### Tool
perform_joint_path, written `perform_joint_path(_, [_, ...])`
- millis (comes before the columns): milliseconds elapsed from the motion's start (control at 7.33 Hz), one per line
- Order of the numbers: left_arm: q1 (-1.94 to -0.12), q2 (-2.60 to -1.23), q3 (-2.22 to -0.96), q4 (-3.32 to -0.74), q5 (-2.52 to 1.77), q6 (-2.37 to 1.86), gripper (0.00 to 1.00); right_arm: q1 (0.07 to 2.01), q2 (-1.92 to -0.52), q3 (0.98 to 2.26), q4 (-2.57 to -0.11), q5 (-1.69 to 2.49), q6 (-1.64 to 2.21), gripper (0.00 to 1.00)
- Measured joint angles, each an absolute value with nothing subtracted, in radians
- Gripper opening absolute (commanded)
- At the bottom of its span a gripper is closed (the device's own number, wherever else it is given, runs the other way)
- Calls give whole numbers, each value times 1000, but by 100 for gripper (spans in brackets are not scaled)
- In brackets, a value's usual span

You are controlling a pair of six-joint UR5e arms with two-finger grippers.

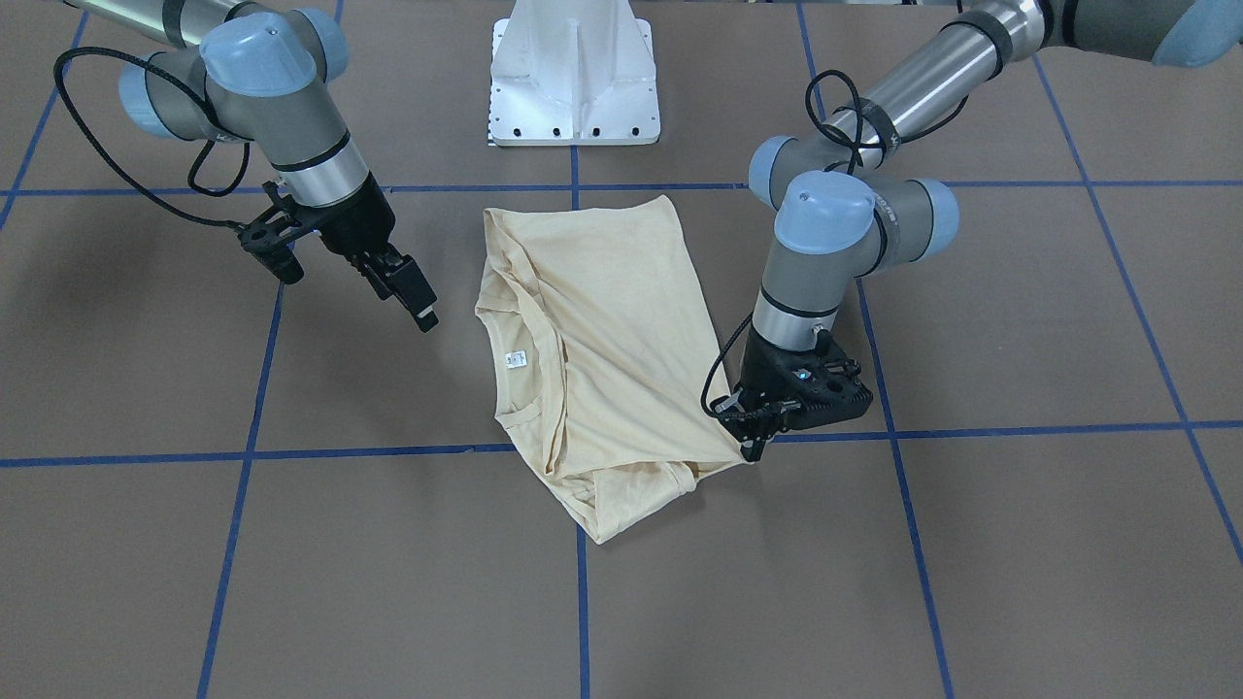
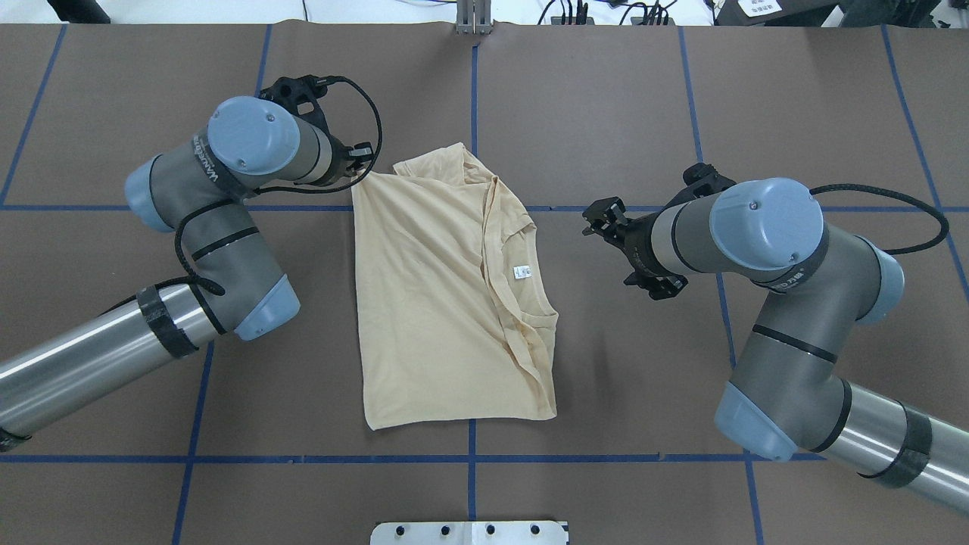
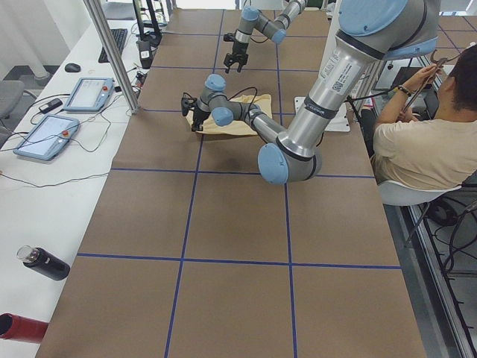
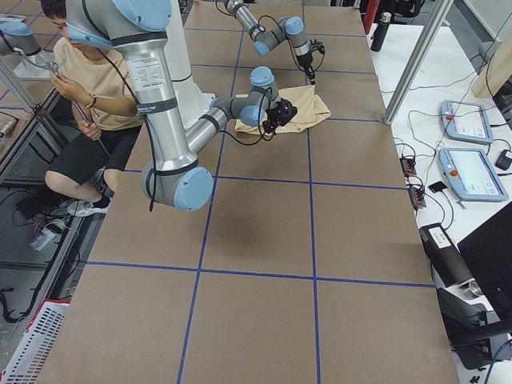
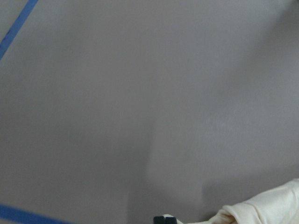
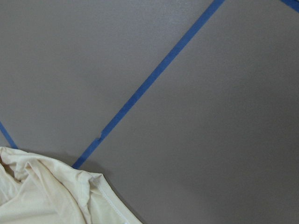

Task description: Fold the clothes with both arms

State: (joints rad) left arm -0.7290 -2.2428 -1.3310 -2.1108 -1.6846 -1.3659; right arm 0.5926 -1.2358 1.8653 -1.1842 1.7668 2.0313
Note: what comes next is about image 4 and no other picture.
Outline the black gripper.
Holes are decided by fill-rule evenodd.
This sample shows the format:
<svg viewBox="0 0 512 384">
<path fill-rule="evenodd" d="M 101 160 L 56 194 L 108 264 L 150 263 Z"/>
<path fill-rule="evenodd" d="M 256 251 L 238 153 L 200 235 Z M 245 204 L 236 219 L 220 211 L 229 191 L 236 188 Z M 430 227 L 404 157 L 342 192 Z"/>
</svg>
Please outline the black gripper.
<svg viewBox="0 0 512 384">
<path fill-rule="evenodd" d="M 315 72 L 312 66 L 313 57 L 311 55 L 301 55 L 298 56 L 298 65 L 303 69 L 306 76 L 310 79 L 310 84 L 315 85 Z"/>
<path fill-rule="evenodd" d="M 298 108 L 289 100 L 281 99 L 276 106 L 266 111 L 266 120 L 262 123 L 266 134 L 274 134 L 279 126 L 285 126 L 297 114 Z"/>
</svg>

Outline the black monitor on arm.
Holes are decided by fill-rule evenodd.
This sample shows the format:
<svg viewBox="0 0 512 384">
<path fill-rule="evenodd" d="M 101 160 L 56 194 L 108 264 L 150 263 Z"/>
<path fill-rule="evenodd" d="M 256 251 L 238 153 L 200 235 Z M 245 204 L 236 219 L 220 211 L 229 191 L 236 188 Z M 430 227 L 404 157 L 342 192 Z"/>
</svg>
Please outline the black monitor on arm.
<svg viewBox="0 0 512 384">
<path fill-rule="evenodd" d="M 458 243 L 472 276 L 501 319 L 511 317 L 511 204 Z"/>
</svg>

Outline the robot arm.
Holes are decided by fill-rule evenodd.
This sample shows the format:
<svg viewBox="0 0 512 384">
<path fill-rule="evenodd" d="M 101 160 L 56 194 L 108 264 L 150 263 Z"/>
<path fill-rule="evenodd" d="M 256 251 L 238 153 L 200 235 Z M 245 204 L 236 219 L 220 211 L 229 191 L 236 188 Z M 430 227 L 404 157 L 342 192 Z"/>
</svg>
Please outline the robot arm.
<svg viewBox="0 0 512 384">
<path fill-rule="evenodd" d="M 275 24 L 275 28 L 267 30 L 260 23 L 265 15 L 256 19 L 244 1 L 222 1 L 222 4 L 226 9 L 226 15 L 235 18 L 248 33 L 259 56 L 265 57 L 281 43 L 287 42 L 296 67 L 307 76 L 311 85 L 316 83 L 313 54 L 317 51 L 324 56 L 325 46 L 323 42 L 307 37 L 304 21 L 299 16 L 284 17 L 277 21 L 267 15 Z"/>
<path fill-rule="evenodd" d="M 137 101 L 149 131 L 153 159 L 142 173 L 142 189 L 152 201 L 195 211 L 210 200 L 214 180 L 198 164 L 198 152 L 226 124 L 238 119 L 268 134 L 285 126 L 297 108 L 284 99 L 272 71 L 260 66 L 250 74 L 244 98 L 217 98 L 189 129 L 182 124 L 178 99 L 164 55 L 172 5 L 168 1 L 68 1 L 71 38 L 116 50 L 128 66 Z"/>
</svg>

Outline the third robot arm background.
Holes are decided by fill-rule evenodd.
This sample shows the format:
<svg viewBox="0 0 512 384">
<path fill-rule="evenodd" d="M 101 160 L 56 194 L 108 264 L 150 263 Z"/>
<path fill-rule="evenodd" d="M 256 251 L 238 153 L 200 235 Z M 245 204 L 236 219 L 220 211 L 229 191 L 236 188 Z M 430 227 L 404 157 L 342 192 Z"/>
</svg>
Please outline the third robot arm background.
<svg viewBox="0 0 512 384">
<path fill-rule="evenodd" d="M 8 21 L 1 24 L 1 56 L 23 51 L 26 56 L 41 52 L 41 47 L 27 24 Z"/>
</svg>

